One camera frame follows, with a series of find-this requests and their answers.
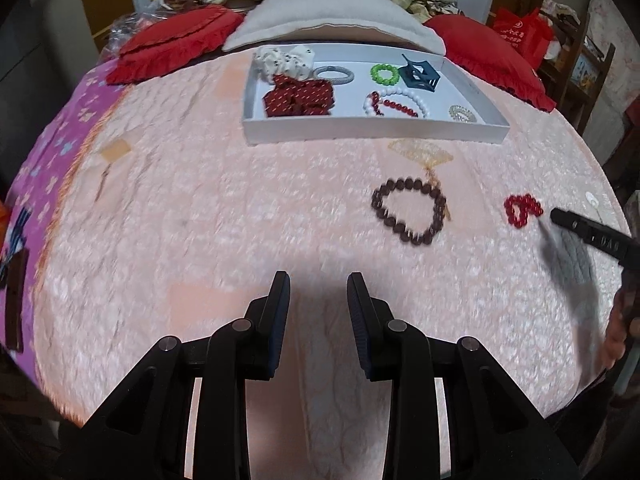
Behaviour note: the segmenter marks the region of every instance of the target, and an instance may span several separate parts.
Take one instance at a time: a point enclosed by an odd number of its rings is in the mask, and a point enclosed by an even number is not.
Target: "white bead bracelet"
[[[409,99],[411,99],[411,101],[413,101],[417,105],[418,108],[420,108],[423,119],[429,117],[429,108],[427,107],[426,104],[424,104],[422,99],[418,97],[417,93],[414,90],[411,90],[410,88],[401,88],[396,86],[393,88],[382,89],[380,90],[380,92],[378,92],[378,94],[380,95],[380,98],[391,96],[391,95],[407,96]],[[379,113],[376,113],[376,109],[374,108],[374,102],[373,102],[373,99],[370,97],[370,95],[367,96],[367,98],[364,100],[364,105],[362,108],[369,117],[375,117],[376,115],[381,115]]]

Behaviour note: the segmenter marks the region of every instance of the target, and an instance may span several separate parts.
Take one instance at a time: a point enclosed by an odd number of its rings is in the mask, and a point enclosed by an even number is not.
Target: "white tray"
[[[354,73],[354,81],[334,86],[335,105],[330,109],[328,116],[268,118],[264,113],[262,98],[273,86],[260,78],[257,67],[252,64],[244,87],[242,112],[242,126],[248,144],[363,137],[417,137],[501,143],[509,131],[509,123],[489,98],[459,67],[445,57],[394,46],[356,43],[305,44],[316,53],[315,67],[343,66]],[[294,45],[295,43],[278,46],[288,51]],[[374,90],[389,88],[371,79],[371,67],[376,63],[392,64],[398,68],[406,66],[402,54],[415,62],[426,59],[440,74],[435,92],[415,89],[429,108],[430,116],[424,119],[410,118],[399,111],[382,107],[384,117],[367,117],[362,108],[367,95]],[[396,86],[405,86],[402,78]],[[414,102],[408,97],[394,95],[392,99],[415,108]],[[478,122],[454,121],[449,115],[451,105],[468,108],[478,118]]]

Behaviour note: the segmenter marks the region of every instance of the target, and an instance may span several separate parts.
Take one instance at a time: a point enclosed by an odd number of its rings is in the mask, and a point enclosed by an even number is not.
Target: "human hand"
[[[622,306],[623,293],[622,290],[619,290],[613,298],[609,324],[605,332],[604,342],[600,348],[602,364],[609,370],[625,354],[626,327],[622,317]]]

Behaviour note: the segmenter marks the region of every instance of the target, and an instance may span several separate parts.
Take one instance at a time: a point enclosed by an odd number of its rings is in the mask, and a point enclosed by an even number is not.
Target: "red plastic bag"
[[[533,70],[542,63],[554,32],[544,18],[533,10],[524,18],[500,8],[495,17],[493,29],[500,34],[527,62]]]

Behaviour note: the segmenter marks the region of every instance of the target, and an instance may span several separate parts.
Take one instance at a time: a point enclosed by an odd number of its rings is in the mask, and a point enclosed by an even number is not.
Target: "plastic bag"
[[[527,62],[533,70],[542,63],[554,32],[543,18],[538,16],[539,9],[533,10],[524,18],[519,18],[510,10],[498,9],[493,29],[500,34]]]
[[[161,20],[166,20],[174,14],[176,14],[175,10],[166,8],[162,1],[154,0],[143,12],[134,12],[118,18],[111,24],[109,41],[100,53],[98,64],[118,57],[118,53],[124,44],[140,30]]]

